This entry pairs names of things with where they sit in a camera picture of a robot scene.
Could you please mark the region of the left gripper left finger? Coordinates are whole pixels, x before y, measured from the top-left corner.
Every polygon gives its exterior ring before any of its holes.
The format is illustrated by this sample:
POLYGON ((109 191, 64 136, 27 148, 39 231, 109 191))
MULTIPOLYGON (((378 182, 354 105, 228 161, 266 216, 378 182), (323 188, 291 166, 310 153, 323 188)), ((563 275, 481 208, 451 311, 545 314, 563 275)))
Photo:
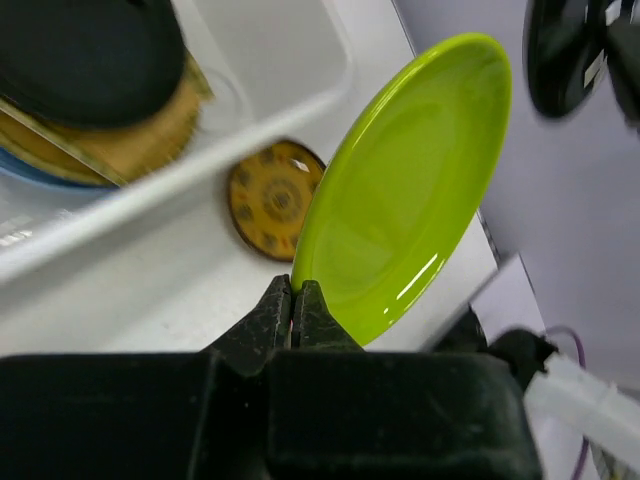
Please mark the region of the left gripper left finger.
POLYGON ((290 348, 291 314, 289 276, 276 276, 256 306, 204 351, 215 353, 240 375, 258 375, 274 350, 290 348))

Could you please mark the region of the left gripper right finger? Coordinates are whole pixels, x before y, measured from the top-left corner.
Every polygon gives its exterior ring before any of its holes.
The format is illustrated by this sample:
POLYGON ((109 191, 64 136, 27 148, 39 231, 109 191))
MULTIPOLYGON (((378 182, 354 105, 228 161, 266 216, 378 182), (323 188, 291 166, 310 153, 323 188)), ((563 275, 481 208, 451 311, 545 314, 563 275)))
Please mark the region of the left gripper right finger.
POLYGON ((305 280, 294 295, 292 348, 355 352, 363 348, 331 315, 320 284, 305 280))

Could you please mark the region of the yellow patterned plate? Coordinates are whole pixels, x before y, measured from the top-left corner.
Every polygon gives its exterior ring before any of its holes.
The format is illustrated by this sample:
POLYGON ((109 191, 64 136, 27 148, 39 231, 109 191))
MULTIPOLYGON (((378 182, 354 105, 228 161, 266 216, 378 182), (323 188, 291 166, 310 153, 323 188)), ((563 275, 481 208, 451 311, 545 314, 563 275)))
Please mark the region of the yellow patterned plate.
POLYGON ((291 262, 325 169, 312 150, 289 138, 237 162, 227 177, 226 198, 244 243, 266 258, 291 262))

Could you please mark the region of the lime green plate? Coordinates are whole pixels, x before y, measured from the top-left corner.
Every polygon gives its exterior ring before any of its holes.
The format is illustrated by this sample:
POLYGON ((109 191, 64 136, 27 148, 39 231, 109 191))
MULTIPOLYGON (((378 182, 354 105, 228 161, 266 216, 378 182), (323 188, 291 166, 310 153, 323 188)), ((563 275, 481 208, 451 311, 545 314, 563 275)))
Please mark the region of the lime green plate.
POLYGON ((484 33, 445 39, 372 98, 318 184, 292 286, 318 282, 360 345, 398 322, 468 228, 501 155, 512 73, 484 33))

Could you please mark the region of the fan-shaped bamboo woven tray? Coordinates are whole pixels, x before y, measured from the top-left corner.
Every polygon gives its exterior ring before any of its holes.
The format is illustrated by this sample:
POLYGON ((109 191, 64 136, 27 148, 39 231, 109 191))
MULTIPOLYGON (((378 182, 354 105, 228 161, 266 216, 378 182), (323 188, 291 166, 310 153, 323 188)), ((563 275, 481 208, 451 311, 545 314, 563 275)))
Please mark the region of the fan-shaped bamboo woven tray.
POLYGON ((115 130, 78 130, 37 120, 1 103, 1 147, 26 165, 90 186, 126 185, 176 160, 201 108, 215 98, 192 55, 169 102, 149 119, 115 130))

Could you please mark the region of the blue plate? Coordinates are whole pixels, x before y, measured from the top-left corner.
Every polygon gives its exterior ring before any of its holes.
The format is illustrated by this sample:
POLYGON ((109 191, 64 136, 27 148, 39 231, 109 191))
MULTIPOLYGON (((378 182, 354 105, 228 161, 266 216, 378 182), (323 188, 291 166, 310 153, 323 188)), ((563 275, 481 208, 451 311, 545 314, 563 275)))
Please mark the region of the blue plate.
POLYGON ((81 182, 69 181, 54 175, 48 174, 35 167, 28 165, 26 162, 9 153, 4 148, 1 149, 1 172, 28 181, 34 184, 46 185, 62 189, 75 190, 115 190, 117 186, 108 185, 90 185, 81 182))

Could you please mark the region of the black plate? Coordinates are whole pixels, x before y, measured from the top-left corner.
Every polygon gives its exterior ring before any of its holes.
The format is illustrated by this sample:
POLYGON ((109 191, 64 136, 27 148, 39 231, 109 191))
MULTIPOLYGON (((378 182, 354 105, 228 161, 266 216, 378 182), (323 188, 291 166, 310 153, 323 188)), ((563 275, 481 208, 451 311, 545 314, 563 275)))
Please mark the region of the black plate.
POLYGON ((39 119, 132 126, 169 102, 185 64, 170 1, 1 4, 1 97, 39 119))

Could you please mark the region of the black glossy bowl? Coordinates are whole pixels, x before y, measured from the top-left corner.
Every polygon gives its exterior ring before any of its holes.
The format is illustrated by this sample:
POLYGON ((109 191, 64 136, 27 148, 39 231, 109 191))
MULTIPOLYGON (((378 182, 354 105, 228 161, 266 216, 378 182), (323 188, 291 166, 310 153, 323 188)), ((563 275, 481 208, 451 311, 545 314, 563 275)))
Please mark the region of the black glossy bowl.
POLYGON ((523 63, 538 114, 559 120, 589 97, 606 69, 604 31, 609 1, 527 3, 523 63))

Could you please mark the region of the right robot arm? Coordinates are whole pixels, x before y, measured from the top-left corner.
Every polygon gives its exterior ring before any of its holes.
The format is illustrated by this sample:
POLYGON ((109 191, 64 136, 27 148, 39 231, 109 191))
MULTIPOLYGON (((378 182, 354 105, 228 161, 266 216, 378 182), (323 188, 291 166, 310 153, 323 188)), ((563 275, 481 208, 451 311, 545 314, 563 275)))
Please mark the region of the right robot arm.
POLYGON ((502 160, 483 202, 517 252, 550 326, 575 328, 586 368, 561 355, 528 400, 639 464, 639 5, 436 1, 431 35, 500 42, 513 66, 502 160))

